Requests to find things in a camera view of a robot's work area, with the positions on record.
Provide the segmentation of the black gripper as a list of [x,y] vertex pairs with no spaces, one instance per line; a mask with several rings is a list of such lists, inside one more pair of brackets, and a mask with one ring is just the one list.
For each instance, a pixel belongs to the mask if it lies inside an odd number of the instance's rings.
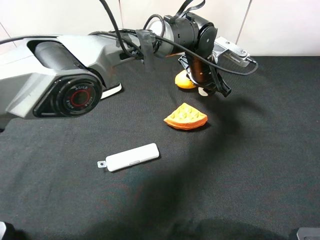
[[209,96],[220,93],[227,97],[231,93],[231,88],[227,86],[216,67],[208,65],[190,54],[182,55],[178,61],[196,88],[205,89]]

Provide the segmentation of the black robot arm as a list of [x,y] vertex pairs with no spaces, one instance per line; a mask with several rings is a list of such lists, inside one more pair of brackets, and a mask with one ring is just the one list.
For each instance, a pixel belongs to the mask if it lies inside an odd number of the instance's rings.
[[16,118],[83,116],[121,90],[120,83],[112,83],[114,67],[141,59],[151,70],[154,57],[182,54],[192,83],[228,96],[231,89],[213,54],[217,31],[187,12],[160,17],[140,30],[26,37],[0,57],[0,128]]

